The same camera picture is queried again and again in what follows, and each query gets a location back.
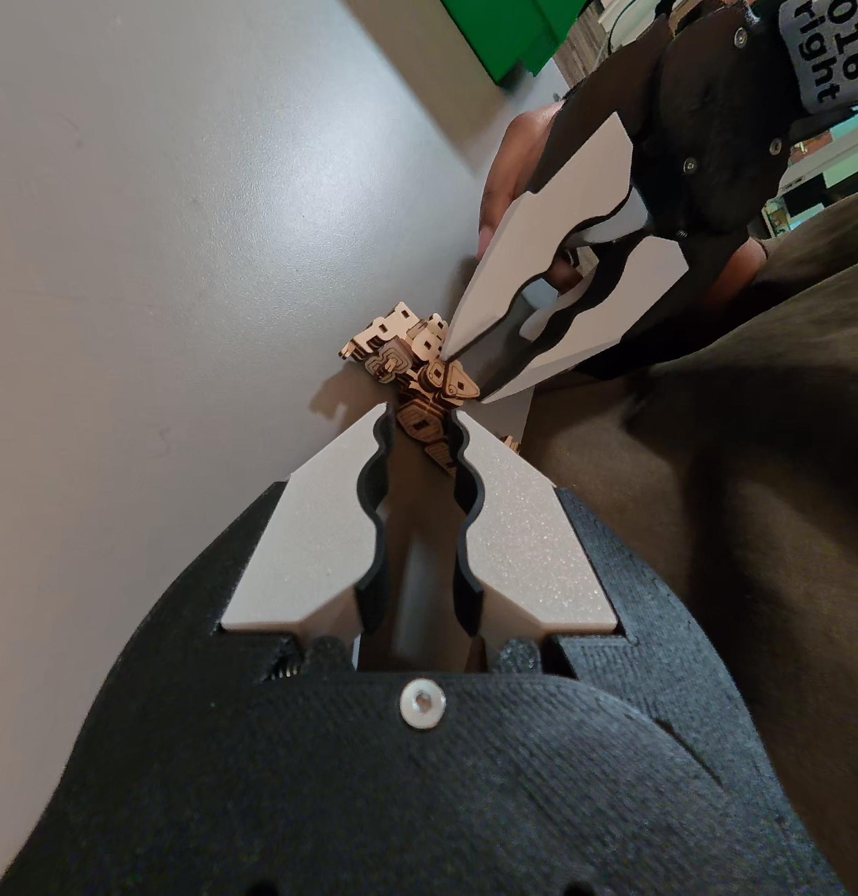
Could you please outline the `person's right hand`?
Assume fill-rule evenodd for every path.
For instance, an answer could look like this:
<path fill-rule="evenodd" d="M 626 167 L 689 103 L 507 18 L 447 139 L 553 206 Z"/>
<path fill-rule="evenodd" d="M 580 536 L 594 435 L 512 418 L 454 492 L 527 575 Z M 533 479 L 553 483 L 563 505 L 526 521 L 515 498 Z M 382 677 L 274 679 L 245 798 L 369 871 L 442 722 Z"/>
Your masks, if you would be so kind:
<path fill-rule="evenodd" d="M 513 201 L 524 192 L 544 151 L 563 100 L 524 111 L 508 125 L 490 166 L 481 196 L 478 223 L 478 261 Z"/>

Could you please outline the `green plastic storage bin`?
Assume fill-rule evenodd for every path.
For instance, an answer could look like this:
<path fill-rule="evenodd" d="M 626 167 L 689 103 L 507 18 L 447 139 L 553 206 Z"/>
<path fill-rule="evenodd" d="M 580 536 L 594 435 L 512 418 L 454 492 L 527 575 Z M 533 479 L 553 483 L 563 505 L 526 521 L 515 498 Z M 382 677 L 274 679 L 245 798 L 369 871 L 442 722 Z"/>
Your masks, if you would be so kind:
<path fill-rule="evenodd" d="M 540 73 L 587 1 L 443 1 L 495 84 L 514 68 Z"/>

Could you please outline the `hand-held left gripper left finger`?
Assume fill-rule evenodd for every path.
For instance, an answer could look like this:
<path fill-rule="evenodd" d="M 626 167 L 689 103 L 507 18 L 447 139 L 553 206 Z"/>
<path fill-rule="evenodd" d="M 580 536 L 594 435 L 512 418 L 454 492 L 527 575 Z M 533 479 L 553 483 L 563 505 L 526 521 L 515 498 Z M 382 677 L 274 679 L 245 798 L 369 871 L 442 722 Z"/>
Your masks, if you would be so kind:
<path fill-rule="evenodd" d="M 288 478 L 222 629 L 289 633 L 303 648 L 332 636 L 357 665 L 361 635 L 378 630 L 391 598 L 378 508 L 395 431 L 391 405 L 380 403 Z"/>

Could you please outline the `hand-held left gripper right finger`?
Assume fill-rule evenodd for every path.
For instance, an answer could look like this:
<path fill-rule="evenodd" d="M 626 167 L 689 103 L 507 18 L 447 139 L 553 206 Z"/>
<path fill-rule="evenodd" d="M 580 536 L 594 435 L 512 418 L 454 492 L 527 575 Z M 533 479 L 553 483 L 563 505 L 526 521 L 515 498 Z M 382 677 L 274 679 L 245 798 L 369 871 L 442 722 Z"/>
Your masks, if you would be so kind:
<path fill-rule="evenodd" d="M 619 620 L 554 484 L 461 410 L 453 413 L 457 621 L 488 666 L 505 645 L 614 634 Z"/>

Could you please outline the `grey desk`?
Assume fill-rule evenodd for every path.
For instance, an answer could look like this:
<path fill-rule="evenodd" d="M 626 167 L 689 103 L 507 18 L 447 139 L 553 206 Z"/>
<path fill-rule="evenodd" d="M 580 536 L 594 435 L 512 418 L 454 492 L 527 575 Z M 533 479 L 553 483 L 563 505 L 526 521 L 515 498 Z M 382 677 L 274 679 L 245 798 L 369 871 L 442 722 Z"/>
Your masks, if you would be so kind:
<path fill-rule="evenodd" d="M 0 876 L 177 575 L 448 315 L 509 122 L 433 2 L 0 2 Z"/>

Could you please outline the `wooden robot model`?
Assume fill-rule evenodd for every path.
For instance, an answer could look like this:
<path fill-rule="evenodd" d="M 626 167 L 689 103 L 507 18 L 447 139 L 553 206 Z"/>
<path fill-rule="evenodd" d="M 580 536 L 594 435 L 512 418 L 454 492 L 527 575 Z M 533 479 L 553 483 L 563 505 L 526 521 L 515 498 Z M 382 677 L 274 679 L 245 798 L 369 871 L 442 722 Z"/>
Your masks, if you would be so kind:
<path fill-rule="evenodd" d="M 480 389 L 459 361 L 441 358 L 447 330 L 439 315 L 421 318 L 399 302 L 346 342 L 339 356 L 361 364 L 377 382 L 396 387 L 402 431 L 455 476 L 447 420 L 452 410 L 478 399 Z"/>

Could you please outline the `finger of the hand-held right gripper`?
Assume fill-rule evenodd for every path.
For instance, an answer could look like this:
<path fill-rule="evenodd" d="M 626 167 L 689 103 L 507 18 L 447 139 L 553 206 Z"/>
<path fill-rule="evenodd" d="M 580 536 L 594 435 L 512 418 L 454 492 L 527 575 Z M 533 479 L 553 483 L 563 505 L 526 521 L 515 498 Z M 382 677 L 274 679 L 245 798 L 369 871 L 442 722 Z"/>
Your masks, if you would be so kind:
<path fill-rule="evenodd" d="M 471 281 L 471 342 L 504 320 L 533 273 L 524 268 L 543 259 L 505 234 L 495 236 Z M 637 234 L 611 246 L 590 276 L 535 314 L 526 345 L 481 386 L 481 402 L 524 392 L 615 346 L 688 269 L 681 248 L 668 239 Z"/>
<path fill-rule="evenodd" d="M 505 234 L 530 257 L 542 255 L 544 259 L 524 268 L 524 273 L 533 273 L 517 289 L 510 308 L 527 284 L 546 274 L 569 238 L 590 245 L 599 262 L 620 241 L 637 234 L 655 237 L 648 226 L 647 207 L 631 184 L 632 156 L 633 144 L 619 115 L 613 113 L 545 186 L 514 200 L 490 245 L 496 235 Z M 443 345 L 445 360 L 459 358 L 490 333 L 471 342 L 472 280 L 449 325 Z M 542 310 L 524 322 L 522 340 L 530 336 L 530 325 L 538 321 L 535 314 Z M 520 343 L 516 351 L 525 345 L 526 341 Z"/>

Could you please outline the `person's olive brown clothing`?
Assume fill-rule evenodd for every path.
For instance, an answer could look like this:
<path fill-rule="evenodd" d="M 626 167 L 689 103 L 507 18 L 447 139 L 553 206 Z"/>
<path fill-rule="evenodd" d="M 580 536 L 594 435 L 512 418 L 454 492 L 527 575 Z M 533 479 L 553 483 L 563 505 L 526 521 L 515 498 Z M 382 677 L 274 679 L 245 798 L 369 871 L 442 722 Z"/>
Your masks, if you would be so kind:
<path fill-rule="evenodd" d="M 523 454 L 689 608 L 858 894 L 858 193 L 756 248 L 723 335 L 609 382 L 564 375 Z"/>

